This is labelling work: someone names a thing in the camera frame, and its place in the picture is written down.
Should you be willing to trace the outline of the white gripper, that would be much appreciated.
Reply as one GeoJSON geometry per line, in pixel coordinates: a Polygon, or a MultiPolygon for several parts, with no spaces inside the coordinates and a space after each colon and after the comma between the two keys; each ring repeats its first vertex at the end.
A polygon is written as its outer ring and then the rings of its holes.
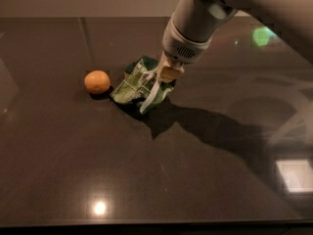
{"type": "Polygon", "coordinates": [[[182,33],[171,18],[162,38],[163,53],[157,65],[157,76],[160,82],[169,83],[184,74],[182,67],[172,68],[168,58],[183,64],[197,62],[208,48],[211,41],[212,24],[205,21],[190,22],[190,32],[182,33]]]}

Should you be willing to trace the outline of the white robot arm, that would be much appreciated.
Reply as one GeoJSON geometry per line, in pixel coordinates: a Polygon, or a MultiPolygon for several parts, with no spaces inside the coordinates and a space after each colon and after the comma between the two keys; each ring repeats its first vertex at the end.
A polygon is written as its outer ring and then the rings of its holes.
{"type": "Polygon", "coordinates": [[[163,34],[157,80],[169,83],[180,77],[185,65],[200,59],[217,28],[238,11],[313,61],[313,0],[180,0],[163,34]]]}

